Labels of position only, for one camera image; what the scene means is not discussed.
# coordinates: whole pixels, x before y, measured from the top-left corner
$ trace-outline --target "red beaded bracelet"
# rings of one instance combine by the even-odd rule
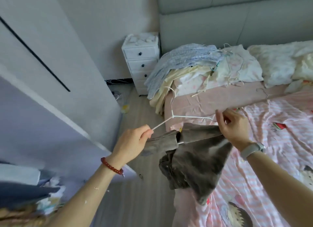
[[[117,170],[116,168],[112,167],[106,160],[105,160],[105,157],[102,157],[101,158],[101,162],[107,166],[109,169],[111,169],[112,171],[114,171],[115,173],[119,174],[119,175],[123,175],[124,177],[124,174],[123,174],[123,169],[120,169],[120,170]]]

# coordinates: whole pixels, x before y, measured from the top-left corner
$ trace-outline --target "yellow garment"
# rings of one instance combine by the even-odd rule
[[[161,87],[159,88],[158,92],[154,95],[154,97],[150,100],[150,106],[156,108],[156,114],[163,114],[163,104],[165,101],[165,97],[169,91],[167,87],[171,87],[172,83],[175,79],[179,79],[187,74],[195,73],[197,70],[204,70],[210,71],[211,68],[208,66],[193,66],[193,67],[186,67],[183,69],[171,70],[170,73],[167,75],[165,80],[163,81]]]

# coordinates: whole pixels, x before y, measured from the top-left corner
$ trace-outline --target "gray upholstered headboard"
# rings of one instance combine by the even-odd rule
[[[162,53],[187,43],[222,47],[313,40],[313,0],[158,0]]]

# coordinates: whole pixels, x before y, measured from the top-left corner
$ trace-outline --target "forearm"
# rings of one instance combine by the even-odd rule
[[[109,162],[121,168],[118,162]],[[48,227],[88,227],[97,208],[116,173],[100,165],[86,184],[66,203],[61,211],[49,222]]]
[[[311,226],[313,192],[290,176],[266,154],[257,151],[247,158],[279,213],[291,226]]]

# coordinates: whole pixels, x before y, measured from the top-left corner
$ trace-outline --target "chest of drawers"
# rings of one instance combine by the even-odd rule
[[[144,85],[160,57],[159,33],[130,34],[126,37],[122,50],[139,95],[148,94]]]

